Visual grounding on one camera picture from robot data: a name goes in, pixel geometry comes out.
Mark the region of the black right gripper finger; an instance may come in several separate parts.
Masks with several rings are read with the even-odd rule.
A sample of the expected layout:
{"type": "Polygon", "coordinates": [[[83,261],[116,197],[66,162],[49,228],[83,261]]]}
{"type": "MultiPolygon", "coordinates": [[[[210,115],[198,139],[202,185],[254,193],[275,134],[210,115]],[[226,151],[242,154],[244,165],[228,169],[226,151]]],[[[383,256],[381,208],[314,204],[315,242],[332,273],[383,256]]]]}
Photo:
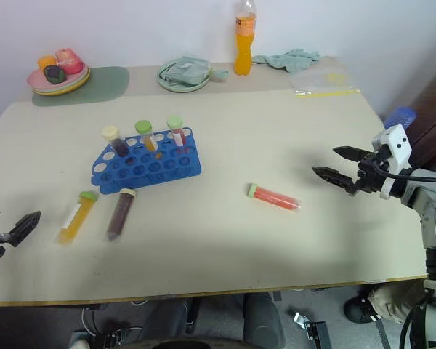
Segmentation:
{"type": "Polygon", "coordinates": [[[357,193],[357,189],[351,177],[330,167],[312,167],[312,170],[322,180],[342,188],[347,193],[357,193]]]}
{"type": "Polygon", "coordinates": [[[354,162],[361,162],[367,156],[367,151],[352,146],[335,147],[333,151],[342,158],[354,162]]]}

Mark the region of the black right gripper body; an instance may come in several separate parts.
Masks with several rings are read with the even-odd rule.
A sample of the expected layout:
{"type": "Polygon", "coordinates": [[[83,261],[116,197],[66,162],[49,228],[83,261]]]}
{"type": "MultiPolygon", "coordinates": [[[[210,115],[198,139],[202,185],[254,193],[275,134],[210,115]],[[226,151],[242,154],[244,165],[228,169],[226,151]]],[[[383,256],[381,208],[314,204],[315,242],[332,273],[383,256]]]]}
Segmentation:
{"type": "Polygon", "coordinates": [[[391,152],[387,145],[383,145],[376,152],[367,151],[367,156],[358,162],[358,179],[355,182],[357,192],[373,193],[381,190],[385,176],[379,174],[375,170],[375,166],[380,167],[380,163],[386,161],[390,156],[391,152]]]}

